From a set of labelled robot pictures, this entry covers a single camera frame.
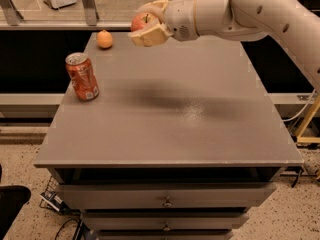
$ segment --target granite floor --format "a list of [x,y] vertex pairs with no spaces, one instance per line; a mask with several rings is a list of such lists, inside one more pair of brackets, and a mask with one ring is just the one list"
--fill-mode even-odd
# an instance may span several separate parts
[[[27,186],[32,196],[22,208],[6,238],[9,240],[55,239],[60,227],[72,217],[61,216],[39,207],[40,193],[50,179],[46,169],[36,169],[37,156],[47,127],[0,127],[1,185]],[[300,149],[306,173],[320,168],[320,151]],[[277,190],[260,207],[249,210],[250,219],[232,240],[319,240],[320,183],[302,177],[295,188],[294,178],[280,177]],[[76,223],[70,221],[57,239],[72,239]]]

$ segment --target soda can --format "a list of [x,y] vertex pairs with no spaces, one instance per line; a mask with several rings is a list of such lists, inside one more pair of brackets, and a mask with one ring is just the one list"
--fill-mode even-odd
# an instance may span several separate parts
[[76,52],[67,56],[66,69],[79,99],[88,101],[98,96],[98,83],[86,54]]

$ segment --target cable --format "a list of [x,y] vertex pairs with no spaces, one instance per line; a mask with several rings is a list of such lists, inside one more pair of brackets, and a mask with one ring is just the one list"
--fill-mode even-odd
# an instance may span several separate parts
[[71,221],[75,221],[77,224],[79,224],[79,221],[77,221],[76,219],[67,220],[67,221],[66,221],[65,223],[63,223],[63,225],[60,227],[60,229],[59,229],[59,231],[57,232],[54,240],[57,240],[57,239],[58,239],[58,236],[59,236],[61,230],[64,229],[64,227],[65,227],[69,222],[71,222]]
[[293,116],[293,117],[291,117],[291,118],[289,118],[289,119],[282,120],[282,122],[290,122],[290,121],[296,119],[298,116],[300,116],[300,115],[303,113],[303,111],[307,108],[307,106],[310,104],[310,102],[311,102],[311,100],[312,100],[312,98],[313,98],[313,95],[314,95],[315,93],[316,93],[316,89],[314,89],[314,90],[312,91],[312,93],[311,93],[310,96],[309,96],[309,99],[308,99],[307,103],[303,106],[303,108],[302,108],[295,116]]

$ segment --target apple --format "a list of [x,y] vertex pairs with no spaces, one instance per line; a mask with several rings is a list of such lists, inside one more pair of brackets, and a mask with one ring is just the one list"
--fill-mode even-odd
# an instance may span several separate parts
[[131,31],[134,32],[143,29],[150,21],[156,18],[154,14],[148,12],[137,14],[131,22]]

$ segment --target drawer handle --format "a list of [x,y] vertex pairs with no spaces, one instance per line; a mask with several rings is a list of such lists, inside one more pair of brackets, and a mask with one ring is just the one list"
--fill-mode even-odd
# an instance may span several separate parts
[[170,202],[169,197],[166,197],[166,201],[162,204],[164,208],[171,208],[172,205],[173,204]]
[[166,222],[166,224],[164,225],[162,230],[165,231],[165,232],[169,232],[171,230],[171,228],[168,226],[168,222]]

